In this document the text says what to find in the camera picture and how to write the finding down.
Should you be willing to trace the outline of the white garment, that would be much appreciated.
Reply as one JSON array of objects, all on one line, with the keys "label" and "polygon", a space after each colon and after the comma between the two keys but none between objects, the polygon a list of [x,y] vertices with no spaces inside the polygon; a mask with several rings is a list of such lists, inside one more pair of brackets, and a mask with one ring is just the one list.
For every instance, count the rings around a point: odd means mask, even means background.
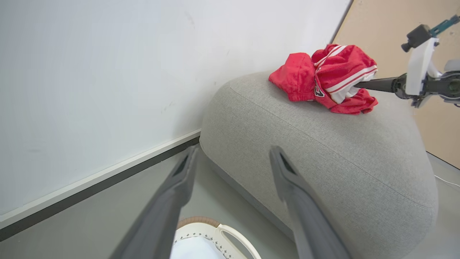
[{"label": "white garment", "polygon": [[226,259],[225,256],[203,237],[182,239],[173,244],[170,259]]}]

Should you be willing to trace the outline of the white plastic laundry basket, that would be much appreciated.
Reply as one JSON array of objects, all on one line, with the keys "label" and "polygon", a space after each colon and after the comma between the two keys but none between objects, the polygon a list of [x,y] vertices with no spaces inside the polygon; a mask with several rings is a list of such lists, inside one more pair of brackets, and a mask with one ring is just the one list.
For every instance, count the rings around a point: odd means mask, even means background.
[{"label": "white plastic laundry basket", "polygon": [[209,217],[193,216],[178,222],[173,244],[191,237],[211,241],[226,259],[262,259],[243,234]]}]

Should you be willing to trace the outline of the white black baseboard strip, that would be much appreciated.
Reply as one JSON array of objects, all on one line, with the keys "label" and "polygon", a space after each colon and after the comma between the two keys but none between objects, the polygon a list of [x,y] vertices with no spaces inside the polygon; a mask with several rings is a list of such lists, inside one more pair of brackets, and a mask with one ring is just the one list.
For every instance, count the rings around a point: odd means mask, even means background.
[{"label": "white black baseboard strip", "polygon": [[0,242],[198,143],[197,129],[0,215]]}]

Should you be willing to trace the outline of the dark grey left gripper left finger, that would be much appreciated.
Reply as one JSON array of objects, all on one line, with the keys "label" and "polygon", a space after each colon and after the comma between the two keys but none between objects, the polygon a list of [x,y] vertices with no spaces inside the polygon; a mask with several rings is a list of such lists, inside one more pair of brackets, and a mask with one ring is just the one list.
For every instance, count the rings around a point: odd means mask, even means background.
[{"label": "dark grey left gripper left finger", "polygon": [[189,202],[197,172],[197,146],[184,157],[122,238],[110,259],[169,259],[182,208]]}]

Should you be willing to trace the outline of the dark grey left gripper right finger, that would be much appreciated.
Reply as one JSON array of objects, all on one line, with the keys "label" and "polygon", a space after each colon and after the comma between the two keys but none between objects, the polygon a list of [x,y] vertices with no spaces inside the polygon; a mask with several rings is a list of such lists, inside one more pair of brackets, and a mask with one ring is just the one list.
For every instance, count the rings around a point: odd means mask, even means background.
[{"label": "dark grey left gripper right finger", "polygon": [[270,149],[276,191],[292,222],[299,259],[351,259],[340,230],[280,146]]}]

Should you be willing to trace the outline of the red white striped jersey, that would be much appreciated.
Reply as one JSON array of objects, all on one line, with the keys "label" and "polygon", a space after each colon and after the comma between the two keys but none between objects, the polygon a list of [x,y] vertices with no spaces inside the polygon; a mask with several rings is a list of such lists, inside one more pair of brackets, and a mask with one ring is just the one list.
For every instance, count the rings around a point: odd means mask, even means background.
[{"label": "red white striped jersey", "polygon": [[314,52],[290,54],[269,81],[290,101],[316,101],[332,113],[358,115],[371,112],[378,100],[357,87],[374,79],[377,64],[355,45],[328,44]]}]

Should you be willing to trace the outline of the grey fabric sofa seat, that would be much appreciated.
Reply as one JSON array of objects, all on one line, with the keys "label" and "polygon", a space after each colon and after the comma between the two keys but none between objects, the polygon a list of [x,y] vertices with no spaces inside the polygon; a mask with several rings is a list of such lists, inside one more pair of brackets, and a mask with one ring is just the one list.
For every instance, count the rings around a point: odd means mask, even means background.
[{"label": "grey fabric sofa seat", "polygon": [[200,146],[212,169],[290,239],[269,150],[280,146],[365,259],[401,259],[434,228],[438,191],[409,102],[371,91],[371,113],[291,102],[269,72],[233,79],[205,110]]}]

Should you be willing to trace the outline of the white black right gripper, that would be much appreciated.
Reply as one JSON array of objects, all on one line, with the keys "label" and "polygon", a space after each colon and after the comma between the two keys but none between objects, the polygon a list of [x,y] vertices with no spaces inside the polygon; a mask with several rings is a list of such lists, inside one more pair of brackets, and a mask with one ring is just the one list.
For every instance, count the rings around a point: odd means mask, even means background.
[{"label": "white black right gripper", "polygon": [[411,106],[421,108],[432,96],[460,108],[460,59],[448,60],[444,73],[432,61],[438,38],[431,38],[415,48],[410,55],[407,72],[397,77],[363,81],[355,87],[367,90],[396,93],[401,99],[411,99]]}]

